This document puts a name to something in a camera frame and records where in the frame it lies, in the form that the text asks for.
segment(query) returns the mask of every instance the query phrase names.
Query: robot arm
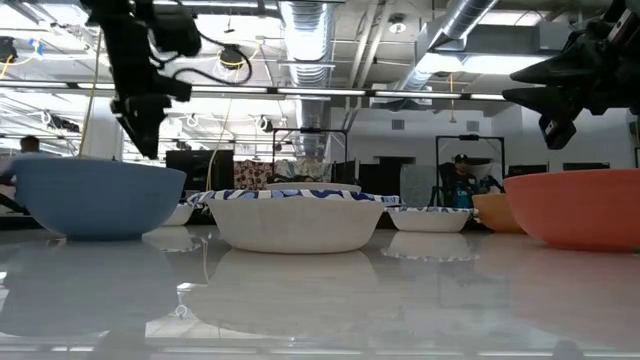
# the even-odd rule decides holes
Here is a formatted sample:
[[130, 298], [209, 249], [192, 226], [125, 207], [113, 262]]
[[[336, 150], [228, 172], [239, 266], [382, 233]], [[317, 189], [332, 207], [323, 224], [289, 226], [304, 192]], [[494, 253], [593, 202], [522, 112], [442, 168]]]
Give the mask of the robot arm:
[[614, 0], [608, 12], [569, 36], [562, 53], [511, 74], [546, 87], [503, 91], [505, 99], [539, 112], [549, 149], [562, 149], [576, 133], [583, 109], [640, 110], [640, 1]]
[[[204, 37], [196, 27], [194, 16], [182, 6], [156, 9], [153, 0], [81, 0], [91, 11], [89, 22], [98, 24], [104, 33], [116, 97], [111, 110], [143, 156], [156, 159], [160, 123], [165, 119], [164, 109], [171, 108], [171, 99], [186, 102], [191, 98], [191, 84], [159, 74], [164, 64], [180, 56], [196, 56], [202, 48], [201, 38], [224, 47], [232, 47]], [[174, 52], [175, 56], [161, 61], [154, 57], [149, 43], [160, 52]], [[237, 83], [229, 83], [207, 76], [211, 80], [238, 85], [251, 77], [247, 57], [236, 51], [247, 62], [249, 75]]]

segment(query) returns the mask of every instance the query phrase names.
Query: cap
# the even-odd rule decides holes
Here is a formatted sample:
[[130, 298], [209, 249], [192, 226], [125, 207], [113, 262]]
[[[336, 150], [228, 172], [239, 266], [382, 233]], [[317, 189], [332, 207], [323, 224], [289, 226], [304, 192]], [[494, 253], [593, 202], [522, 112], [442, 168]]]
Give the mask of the cap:
[[469, 162], [469, 157], [465, 154], [458, 154], [455, 157], [455, 162], [456, 164], [458, 163], [468, 163]]

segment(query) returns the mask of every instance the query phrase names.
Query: blue bowl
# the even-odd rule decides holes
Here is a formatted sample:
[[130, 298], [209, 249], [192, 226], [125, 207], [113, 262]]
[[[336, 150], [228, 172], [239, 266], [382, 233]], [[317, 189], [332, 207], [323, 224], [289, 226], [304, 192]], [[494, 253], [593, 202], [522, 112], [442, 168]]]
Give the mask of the blue bowl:
[[16, 201], [45, 228], [76, 240], [139, 239], [173, 214], [182, 171], [116, 161], [18, 159]]

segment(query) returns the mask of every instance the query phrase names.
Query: glossy table surface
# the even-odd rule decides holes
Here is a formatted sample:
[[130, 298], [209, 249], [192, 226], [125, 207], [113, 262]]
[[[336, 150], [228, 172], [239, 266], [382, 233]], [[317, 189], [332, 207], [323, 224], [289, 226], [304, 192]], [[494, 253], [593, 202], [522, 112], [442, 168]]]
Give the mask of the glossy table surface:
[[4, 359], [634, 359], [640, 258], [524, 235], [377, 231], [266, 255], [215, 227], [142, 242], [0, 232]]

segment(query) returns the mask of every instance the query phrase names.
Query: man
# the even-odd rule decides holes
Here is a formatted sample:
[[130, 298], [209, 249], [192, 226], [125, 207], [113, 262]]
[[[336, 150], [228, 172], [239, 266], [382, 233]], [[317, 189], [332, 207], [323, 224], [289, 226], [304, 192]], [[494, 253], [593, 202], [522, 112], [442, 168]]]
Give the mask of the man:
[[469, 157], [459, 154], [455, 157], [456, 171], [452, 177], [453, 206], [458, 209], [472, 209], [471, 197], [479, 192], [478, 180], [469, 172]]
[[[46, 156], [46, 154], [40, 152], [40, 140], [35, 136], [25, 136], [20, 140], [20, 153], [21, 155], [18, 155], [16, 158]], [[0, 185], [13, 186], [13, 178], [15, 175], [12, 161], [9, 167], [0, 174]], [[27, 213], [26, 209], [4, 194], [0, 194], [0, 205], [14, 212]]]

